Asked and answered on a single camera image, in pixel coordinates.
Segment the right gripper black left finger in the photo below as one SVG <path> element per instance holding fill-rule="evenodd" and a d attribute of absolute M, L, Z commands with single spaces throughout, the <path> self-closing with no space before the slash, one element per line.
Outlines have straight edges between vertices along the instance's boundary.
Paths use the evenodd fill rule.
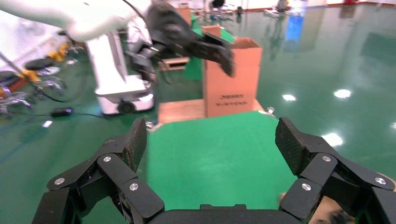
<path fill-rule="evenodd" d="M 126 134 L 107 139 L 82 163 L 53 177 L 33 218 L 35 224 L 80 224 L 109 198 L 130 224 L 147 224 L 164 212 L 163 200 L 137 175 L 147 147 L 144 119 Z"/>

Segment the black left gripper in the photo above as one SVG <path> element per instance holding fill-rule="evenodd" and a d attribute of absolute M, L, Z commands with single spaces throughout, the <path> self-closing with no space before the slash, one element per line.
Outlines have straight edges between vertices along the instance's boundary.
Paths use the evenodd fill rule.
<path fill-rule="evenodd" d="M 161 58 L 194 56 L 216 62 L 229 76 L 234 72 L 232 44 L 216 35 L 203 33 L 202 41 L 177 9 L 166 1 L 153 1 L 145 13 L 150 38 Z"/>

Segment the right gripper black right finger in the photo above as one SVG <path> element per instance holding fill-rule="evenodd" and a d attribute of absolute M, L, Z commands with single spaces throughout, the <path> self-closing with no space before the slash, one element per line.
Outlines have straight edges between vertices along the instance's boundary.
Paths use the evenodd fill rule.
<path fill-rule="evenodd" d="M 275 143 L 297 177 L 280 202 L 281 211 L 306 224 L 328 197 L 358 224 L 395 223 L 396 186 L 389 178 L 346 159 L 288 118 L 279 119 Z"/>

